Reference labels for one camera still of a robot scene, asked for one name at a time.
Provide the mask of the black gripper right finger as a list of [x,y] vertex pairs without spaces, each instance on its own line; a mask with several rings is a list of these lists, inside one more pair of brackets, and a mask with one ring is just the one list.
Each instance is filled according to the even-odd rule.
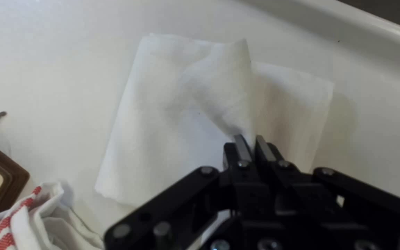
[[274,211],[280,216],[309,216],[310,211],[301,189],[308,187],[312,177],[287,161],[277,145],[262,134],[256,136],[255,158],[262,177],[269,183],[274,195]]

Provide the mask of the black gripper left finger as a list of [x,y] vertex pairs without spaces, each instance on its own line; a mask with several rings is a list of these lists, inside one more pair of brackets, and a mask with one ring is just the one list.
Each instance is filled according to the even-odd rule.
[[253,194],[258,183],[258,170],[252,150],[244,134],[237,134],[233,143],[224,145],[226,180],[233,194],[233,209],[242,218],[255,218]]

